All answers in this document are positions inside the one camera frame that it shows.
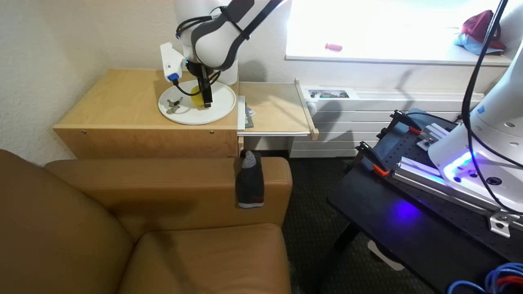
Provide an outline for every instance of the hat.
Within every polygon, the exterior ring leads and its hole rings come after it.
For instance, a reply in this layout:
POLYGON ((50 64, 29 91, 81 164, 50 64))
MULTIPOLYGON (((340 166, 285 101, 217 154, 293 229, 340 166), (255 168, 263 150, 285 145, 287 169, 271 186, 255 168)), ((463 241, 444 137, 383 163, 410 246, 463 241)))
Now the hat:
MULTIPOLYGON (((485 36, 487 35, 488 27, 493 17, 494 13, 492 12, 492 10, 485 10, 484 12, 467 19, 461 27, 461 32, 467 34, 469 37, 476 40, 477 42, 483 43, 483 41, 485 40, 485 36)), ((507 49, 507 47, 499 41, 499 39, 501 38, 500 25, 498 24, 497 27, 494 29, 496 30, 496 32, 494 33, 494 37, 492 38, 489 47, 501 50, 507 49)))
MULTIPOLYGON (((466 33, 459 34, 458 37, 454 40, 454 44, 463 46, 469 52, 474 53, 476 55, 480 55, 481 49, 483 48, 483 43, 480 43, 480 42, 474 40, 474 38, 467 35, 466 33)), ((502 49, 497 49, 497 48, 492 48, 492 47, 487 48, 486 54, 496 53, 496 52, 503 54, 502 49)))

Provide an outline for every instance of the white plate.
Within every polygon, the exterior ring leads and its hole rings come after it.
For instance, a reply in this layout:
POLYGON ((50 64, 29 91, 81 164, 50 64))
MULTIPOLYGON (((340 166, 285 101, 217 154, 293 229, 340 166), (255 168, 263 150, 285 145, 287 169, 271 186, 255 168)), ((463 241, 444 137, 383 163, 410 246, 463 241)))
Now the white plate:
MULTIPOLYGON (((180 88, 190 93, 192 88, 198 86, 198 81, 188 81, 180 83, 180 88)), ((212 104, 209 108, 197 107, 190 96, 182 94, 178 88, 172 86, 167 89, 158 100, 158 108, 160 112, 169 120, 177 123, 183 123, 184 125, 204 125, 213 121, 224 118, 228 115, 234 105, 236 104, 236 94, 228 86, 215 82, 211 86, 212 89, 212 104), (168 114, 167 111, 170 109, 169 102, 177 101, 183 97, 178 108, 173 114, 168 114)))

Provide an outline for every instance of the armchair backrest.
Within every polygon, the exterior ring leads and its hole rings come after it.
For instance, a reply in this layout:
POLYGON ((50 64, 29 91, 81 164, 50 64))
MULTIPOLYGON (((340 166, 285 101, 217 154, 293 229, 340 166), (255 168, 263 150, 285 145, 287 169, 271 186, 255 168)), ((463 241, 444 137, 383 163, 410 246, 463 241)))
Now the armchair backrest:
POLYGON ((113 294, 133 243, 96 201, 0 150, 2 293, 113 294))

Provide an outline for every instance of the red cap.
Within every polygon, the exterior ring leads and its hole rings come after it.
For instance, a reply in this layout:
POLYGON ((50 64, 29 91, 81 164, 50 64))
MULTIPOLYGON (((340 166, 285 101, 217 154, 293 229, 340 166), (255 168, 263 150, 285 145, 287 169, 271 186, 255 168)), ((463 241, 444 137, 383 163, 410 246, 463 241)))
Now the red cap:
MULTIPOLYGON (((485 36, 487 35, 488 26, 490 25, 493 17, 494 13, 492 10, 485 10, 484 12, 467 19, 465 23, 463 23, 461 32, 466 33, 472 37, 472 39, 483 43, 485 36)), ((495 29, 496 33, 494 34, 489 47, 502 50, 507 49, 507 47, 499 41, 501 37, 501 27, 498 25, 495 29)))

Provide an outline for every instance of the armchair seat cushion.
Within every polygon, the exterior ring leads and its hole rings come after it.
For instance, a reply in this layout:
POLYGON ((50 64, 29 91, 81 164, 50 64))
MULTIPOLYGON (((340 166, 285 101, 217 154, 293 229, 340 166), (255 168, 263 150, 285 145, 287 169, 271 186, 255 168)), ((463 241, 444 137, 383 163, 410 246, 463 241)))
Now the armchair seat cushion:
POLYGON ((143 235, 120 294, 289 294, 285 243, 275 224, 143 235))

